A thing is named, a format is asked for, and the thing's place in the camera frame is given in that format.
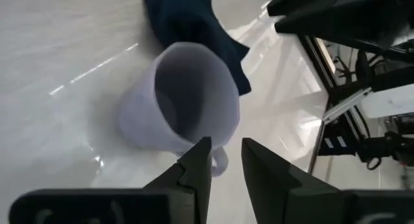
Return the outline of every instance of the navy blue cloth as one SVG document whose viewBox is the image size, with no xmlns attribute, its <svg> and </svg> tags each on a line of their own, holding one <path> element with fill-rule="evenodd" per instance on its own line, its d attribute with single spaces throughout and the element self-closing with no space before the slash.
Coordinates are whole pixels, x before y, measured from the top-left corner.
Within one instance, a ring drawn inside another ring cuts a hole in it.
<svg viewBox="0 0 414 224">
<path fill-rule="evenodd" d="M 153 32 L 164 47 L 175 42 L 207 46 L 229 68 L 240 95 L 252 89 L 240 61 L 249 48 L 233 40 L 214 16 L 212 0 L 144 0 Z"/>
</svg>

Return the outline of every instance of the table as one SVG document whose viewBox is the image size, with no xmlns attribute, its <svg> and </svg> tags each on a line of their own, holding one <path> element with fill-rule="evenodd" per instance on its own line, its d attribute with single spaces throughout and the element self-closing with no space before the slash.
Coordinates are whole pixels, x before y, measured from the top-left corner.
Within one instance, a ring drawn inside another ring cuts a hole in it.
<svg viewBox="0 0 414 224">
<path fill-rule="evenodd" d="M 212 181 L 209 223 L 255 222 L 241 167 L 252 137 L 308 170 L 327 103 L 296 36 L 276 34 L 270 0 L 213 0 L 223 27 L 251 47 L 253 91 Z M 0 220 L 38 188 L 139 188 L 176 157 L 142 151 L 115 124 L 121 95 L 162 50 L 142 0 L 0 0 Z"/>
</svg>

